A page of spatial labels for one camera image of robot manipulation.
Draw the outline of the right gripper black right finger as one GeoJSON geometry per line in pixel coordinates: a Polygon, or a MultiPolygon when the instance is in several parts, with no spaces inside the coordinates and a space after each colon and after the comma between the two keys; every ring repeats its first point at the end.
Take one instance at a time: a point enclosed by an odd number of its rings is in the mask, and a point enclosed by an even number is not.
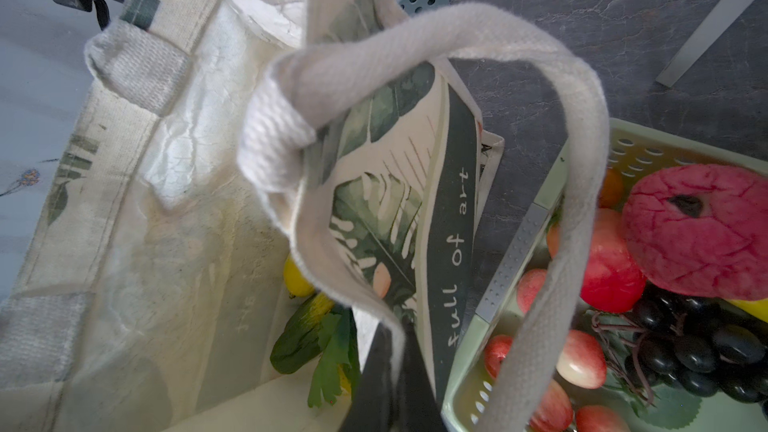
{"type": "Polygon", "coordinates": [[[447,431],[415,335],[408,335],[406,339],[395,399],[397,431],[447,431]]]}

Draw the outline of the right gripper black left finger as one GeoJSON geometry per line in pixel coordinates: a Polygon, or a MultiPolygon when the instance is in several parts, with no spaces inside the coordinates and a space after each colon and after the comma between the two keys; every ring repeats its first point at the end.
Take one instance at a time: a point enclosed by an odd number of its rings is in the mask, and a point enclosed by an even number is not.
{"type": "Polygon", "coordinates": [[[379,325],[355,397],[339,432],[387,432],[391,427],[393,381],[390,331],[379,325]]]}

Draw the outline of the green leafy vegetable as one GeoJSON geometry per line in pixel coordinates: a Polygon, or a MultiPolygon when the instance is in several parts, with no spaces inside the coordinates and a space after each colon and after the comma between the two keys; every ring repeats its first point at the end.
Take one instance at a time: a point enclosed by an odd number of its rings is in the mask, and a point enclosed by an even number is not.
{"type": "Polygon", "coordinates": [[[299,371],[312,360],[307,405],[333,405],[353,396],[361,377],[357,330],[350,309],[323,293],[307,298],[286,323],[271,354],[272,367],[283,375],[299,371]]]}

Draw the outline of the cream canvas grocery bag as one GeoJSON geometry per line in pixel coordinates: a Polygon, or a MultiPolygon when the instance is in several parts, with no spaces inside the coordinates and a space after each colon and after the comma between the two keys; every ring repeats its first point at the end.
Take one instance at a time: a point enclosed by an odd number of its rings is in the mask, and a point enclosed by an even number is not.
{"type": "Polygon", "coordinates": [[[453,59],[527,62],[568,132],[564,254],[479,419],[526,429],[579,300],[610,125],[595,71],[483,3],[127,0],[1,306],[5,431],[339,431],[317,361],[270,354],[309,297],[352,311],[361,375],[391,333],[392,419],[415,335],[443,417],[483,189],[481,112],[453,59]]]}

